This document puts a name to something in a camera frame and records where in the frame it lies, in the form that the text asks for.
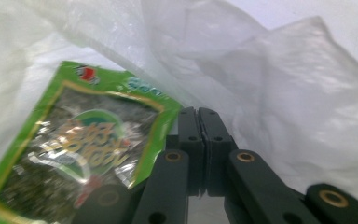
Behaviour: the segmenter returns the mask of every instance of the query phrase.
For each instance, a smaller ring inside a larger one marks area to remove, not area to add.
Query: white plastic bag
[[[13,78],[0,89],[0,134],[13,134],[21,126],[16,116],[25,119],[11,113],[17,108],[11,101],[21,101],[14,95],[42,92],[20,86],[35,78],[43,87],[59,60],[96,55],[77,43],[93,47],[184,105],[218,111],[239,146],[261,154],[289,187],[304,192],[311,184],[327,182],[358,198],[358,62],[319,19],[267,31],[223,0],[5,4],[11,7],[0,15],[18,20],[10,21],[12,26],[0,22],[0,48],[13,46],[8,54],[0,53],[12,62],[0,64],[0,83],[7,74]],[[98,60],[109,65],[99,56],[91,61]],[[36,77],[37,71],[44,78]]]

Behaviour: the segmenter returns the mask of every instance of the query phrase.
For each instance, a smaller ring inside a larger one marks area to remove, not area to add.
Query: plastic packaging
[[[128,72],[64,62],[0,163],[0,222],[71,223],[148,178],[180,105]]]
[[[183,105],[216,110],[239,146],[261,154],[289,187],[304,192],[327,182],[358,198],[358,62],[320,19],[267,31],[223,0],[25,2],[7,1],[1,8],[15,10],[0,15],[21,15],[27,31],[53,24],[48,29],[97,49]],[[31,35],[12,33],[20,31]],[[39,59],[30,62],[53,67],[49,57]],[[11,74],[20,77],[16,68]],[[17,127],[2,112],[13,98],[0,99],[0,123]],[[196,223],[215,219],[214,208],[204,210],[192,210]]]

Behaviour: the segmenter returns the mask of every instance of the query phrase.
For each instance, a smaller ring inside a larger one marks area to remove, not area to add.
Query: green package
[[[0,162],[0,223],[71,223],[150,175],[180,105],[129,72],[63,62]]]

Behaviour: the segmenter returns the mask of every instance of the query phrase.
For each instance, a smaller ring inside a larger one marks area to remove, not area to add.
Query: screw hole
[[[293,213],[285,213],[283,214],[283,218],[288,224],[302,224],[301,218]]]
[[[167,220],[167,218],[160,212],[153,213],[149,216],[149,224],[163,224],[165,220]]]
[[[240,161],[250,162],[250,161],[254,161],[255,157],[250,153],[241,152],[237,155],[237,159]]]
[[[165,155],[165,160],[167,161],[179,161],[181,159],[181,156],[179,153],[171,152]]]
[[[332,190],[321,190],[319,192],[319,197],[321,197],[326,203],[335,207],[344,208],[349,205],[348,200],[344,196]]]

